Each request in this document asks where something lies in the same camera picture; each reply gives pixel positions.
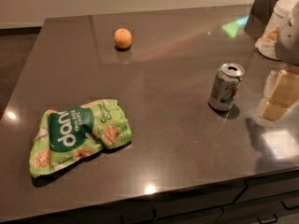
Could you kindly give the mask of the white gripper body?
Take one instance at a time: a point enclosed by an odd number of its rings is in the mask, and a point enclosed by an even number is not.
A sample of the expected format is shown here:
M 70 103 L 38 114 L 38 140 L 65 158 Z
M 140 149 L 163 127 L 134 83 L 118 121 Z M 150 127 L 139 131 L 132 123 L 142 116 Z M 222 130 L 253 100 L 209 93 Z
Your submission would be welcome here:
M 299 67 L 295 66 L 295 65 L 287 65 L 284 68 L 285 71 L 291 72 L 291 73 L 295 73 L 296 75 L 299 74 Z M 265 98 L 269 98 L 270 94 L 272 93 L 272 90 L 274 89 L 276 80 L 278 78 L 278 74 L 282 72 L 282 70 L 271 70 L 266 81 L 265 81 L 265 85 L 264 85 L 264 89 L 263 89 L 263 96 Z

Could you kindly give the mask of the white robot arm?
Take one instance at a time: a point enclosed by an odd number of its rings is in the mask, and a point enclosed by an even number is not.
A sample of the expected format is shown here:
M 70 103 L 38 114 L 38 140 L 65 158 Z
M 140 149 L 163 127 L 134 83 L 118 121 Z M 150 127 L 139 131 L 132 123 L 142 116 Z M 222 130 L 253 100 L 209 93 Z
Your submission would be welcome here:
M 255 44 L 266 58 L 287 64 L 267 77 L 256 115 L 261 126 L 280 120 L 299 101 L 299 1 L 278 0 L 263 36 Z

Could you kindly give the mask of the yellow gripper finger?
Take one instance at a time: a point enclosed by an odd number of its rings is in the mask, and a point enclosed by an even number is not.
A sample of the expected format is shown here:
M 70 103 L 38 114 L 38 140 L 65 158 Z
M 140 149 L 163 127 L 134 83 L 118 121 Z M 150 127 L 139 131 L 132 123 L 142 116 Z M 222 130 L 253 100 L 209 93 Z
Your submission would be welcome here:
M 288 70 L 278 73 L 270 101 L 290 108 L 299 99 L 299 75 Z
M 270 101 L 263 98 L 259 103 L 257 118 L 276 122 L 281 119 L 287 113 L 287 111 L 287 107 L 272 104 Z

